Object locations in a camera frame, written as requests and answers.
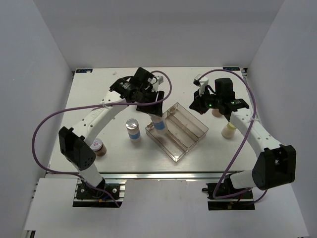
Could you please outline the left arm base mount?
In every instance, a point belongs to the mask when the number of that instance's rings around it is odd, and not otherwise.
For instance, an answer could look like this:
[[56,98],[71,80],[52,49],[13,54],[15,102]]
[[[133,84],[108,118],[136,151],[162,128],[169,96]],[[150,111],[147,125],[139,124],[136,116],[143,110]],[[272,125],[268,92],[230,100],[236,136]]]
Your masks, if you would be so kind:
[[73,198],[73,207],[78,208],[119,208],[125,194],[126,180],[106,179],[103,191],[92,189],[81,180],[77,180]]

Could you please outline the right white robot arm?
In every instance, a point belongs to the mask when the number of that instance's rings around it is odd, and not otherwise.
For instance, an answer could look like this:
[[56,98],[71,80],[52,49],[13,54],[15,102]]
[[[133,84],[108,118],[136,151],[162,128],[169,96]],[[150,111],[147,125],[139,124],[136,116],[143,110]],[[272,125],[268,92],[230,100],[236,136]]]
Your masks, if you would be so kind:
[[253,111],[248,103],[235,97],[230,78],[216,79],[215,90],[211,90],[206,77],[203,77],[203,81],[194,80],[194,84],[199,89],[194,93],[189,108],[200,114],[217,109],[246,137],[257,157],[252,170],[230,174],[225,178],[223,190],[228,197],[236,197],[243,188],[266,190],[295,180],[295,148],[282,145],[252,117]]

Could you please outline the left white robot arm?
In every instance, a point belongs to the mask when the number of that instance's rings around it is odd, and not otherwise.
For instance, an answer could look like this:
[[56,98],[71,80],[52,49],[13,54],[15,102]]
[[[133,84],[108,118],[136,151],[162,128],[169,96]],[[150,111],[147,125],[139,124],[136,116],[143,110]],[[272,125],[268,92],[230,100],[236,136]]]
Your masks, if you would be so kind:
[[94,198],[104,194],[105,180],[97,170],[96,154],[90,146],[103,128],[130,103],[136,103],[140,112],[161,117],[164,92],[159,90],[159,85],[162,83],[163,77],[140,67],[133,76],[120,78],[110,86],[100,108],[91,110],[73,127],[60,129],[61,153],[76,168]]

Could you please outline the blue label bottle silver cap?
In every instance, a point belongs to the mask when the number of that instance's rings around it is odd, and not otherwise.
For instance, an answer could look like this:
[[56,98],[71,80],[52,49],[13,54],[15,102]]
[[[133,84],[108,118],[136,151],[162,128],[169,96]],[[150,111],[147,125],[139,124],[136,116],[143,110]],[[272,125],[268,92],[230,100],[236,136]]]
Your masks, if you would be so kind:
[[164,135],[167,133],[168,128],[167,128],[164,117],[152,116],[151,120],[158,134]]

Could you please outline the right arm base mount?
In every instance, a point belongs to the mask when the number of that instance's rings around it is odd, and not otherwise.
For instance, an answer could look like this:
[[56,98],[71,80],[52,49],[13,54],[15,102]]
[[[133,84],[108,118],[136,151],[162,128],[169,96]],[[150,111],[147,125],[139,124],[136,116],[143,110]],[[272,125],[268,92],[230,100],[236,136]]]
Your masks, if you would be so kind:
[[216,191],[217,183],[206,183],[202,192],[208,198],[209,211],[255,210],[253,193],[250,189],[235,189],[230,179],[225,178]]

